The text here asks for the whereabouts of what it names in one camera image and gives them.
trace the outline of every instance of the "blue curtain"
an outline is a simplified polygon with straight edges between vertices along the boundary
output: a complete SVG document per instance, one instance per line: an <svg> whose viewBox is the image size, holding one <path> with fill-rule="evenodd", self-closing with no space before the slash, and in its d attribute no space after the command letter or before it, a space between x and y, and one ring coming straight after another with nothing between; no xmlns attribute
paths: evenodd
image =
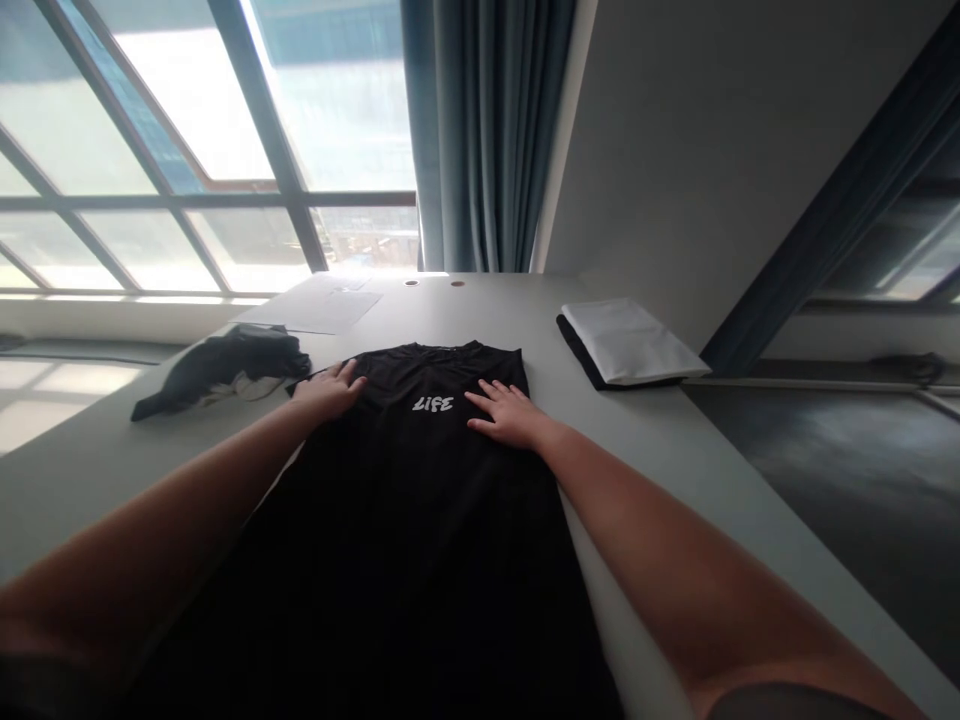
<svg viewBox="0 0 960 720"><path fill-rule="evenodd" d="M574 1L401 0L423 269L529 269Z"/></svg>
<svg viewBox="0 0 960 720"><path fill-rule="evenodd" d="M881 106L701 353L715 377L750 372L924 165L960 133L960 6Z"/></svg>

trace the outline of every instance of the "forearm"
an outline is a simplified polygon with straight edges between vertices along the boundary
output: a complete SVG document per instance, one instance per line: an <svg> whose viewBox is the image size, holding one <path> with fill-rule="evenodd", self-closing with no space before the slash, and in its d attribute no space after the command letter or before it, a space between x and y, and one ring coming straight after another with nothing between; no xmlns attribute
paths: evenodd
<svg viewBox="0 0 960 720"><path fill-rule="evenodd" d="M89 643L111 660L139 647L319 421L309 405L287 403L177 469L4 588L0 621Z"/></svg>
<svg viewBox="0 0 960 720"><path fill-rule="evenodd" d="M686 681L843 642L736 543L580 433L552 423L535 449Z"/></svg>

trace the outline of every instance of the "hand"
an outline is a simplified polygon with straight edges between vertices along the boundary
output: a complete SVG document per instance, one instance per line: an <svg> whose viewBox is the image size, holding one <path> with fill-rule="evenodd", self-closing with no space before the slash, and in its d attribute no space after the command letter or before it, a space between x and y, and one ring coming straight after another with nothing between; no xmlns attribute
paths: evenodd
<svg viewBox="0 0 960 720"><path fill-rule="evenodd" d="M556 421L530 402L515 385L508 388L499 380L494 380L493 385L481 380L480 388L487 397L465 394L470 402L490 415L493 422L474 418L467 426L497 442L522 450L536 450L544 434L556 425Z"/></svg>
<svg viewBox="0 0 960 720"><path fill-rule="evenodd" d="M316 412L320 422L335 420L353 407L367 384L365 377L353 380L357 361L335 363L322 373L304 380L293 391L292 402Z"/></svg>

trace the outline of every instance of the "white table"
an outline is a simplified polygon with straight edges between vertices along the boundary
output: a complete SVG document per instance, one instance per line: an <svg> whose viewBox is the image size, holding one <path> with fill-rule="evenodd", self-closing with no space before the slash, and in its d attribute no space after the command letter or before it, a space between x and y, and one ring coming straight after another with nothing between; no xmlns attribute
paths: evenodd
<svg viewBox="0 0 960 720"><path fill-rule="evenodd" d="M463 280L463 287L451 286ZM576 280L537 275L374 279L384 297L348 333L300 335L315 366L417 341L477 339L520 347L534 400L661 484L793 586L885 670L932 718L960 717L960 693L678 388L598 393L554 318L565 302L598 299ZM236 398L131 424L170 363L0 458L0 580L282 403ZM579 520L565 507L625 707L683 717L679 687Z"/></svg>

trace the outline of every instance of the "window frame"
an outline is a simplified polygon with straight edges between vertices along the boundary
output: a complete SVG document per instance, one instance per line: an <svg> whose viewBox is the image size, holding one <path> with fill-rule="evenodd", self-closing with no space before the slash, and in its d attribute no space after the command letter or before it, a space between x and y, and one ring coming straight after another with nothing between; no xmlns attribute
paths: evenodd
<svg viewBox="0 0 960 720"><path fill-rule="evenodd" d="M960 180L917 179L900 194L900 198L952 200L960 205ZM907 273L911 266L900 268L898 273ZM807 300L801 312L866 312L898 313L914 315L960 314L960 265L955 267L940 282L916 300L866 300L812 298Z"/></svg>
<svg viewBox="0 0 960 720"><path fill-rule="evenodd" d="M275 292L239 292L233 290L206 245L193 227L186 211L193 209L285 208L312 273L328 270L323 248L313 224L314 207L417 207L415 190L388 192L309 192L280 122L280 117L267 86L250 29L239 0L208 0L217 29L223 39L233 71L240 83L244 100L274 173L272 181L215 181L209 178L189 145L156 101L149 89L116 44L106 25L87 0L72 0L74 7L89 25L97 39L111 55L182 153L190 168L207 192L203 195L175 194L159 165L141 138L132 121L102 76L93 58L74 30L57 0L33 0L91 90L100 101L137 162L157 190L156 195L63 195L37 167L16 141L0 126L0 152L26 181L37 196L0 197L0 212L50 211L56 213L80 238L97 260L120 284L121 290L86 290L56 288L47 283L22 258L0 241L0 255L26 275L36 288L2 288L3 294L55 293L57 295L144 295L144 296L216 296L272 297ZM172 214L206 271L217 285L217 291L145 290L110 252L91 228L81 219L84 210L151 210L163 209Z"/></svg>

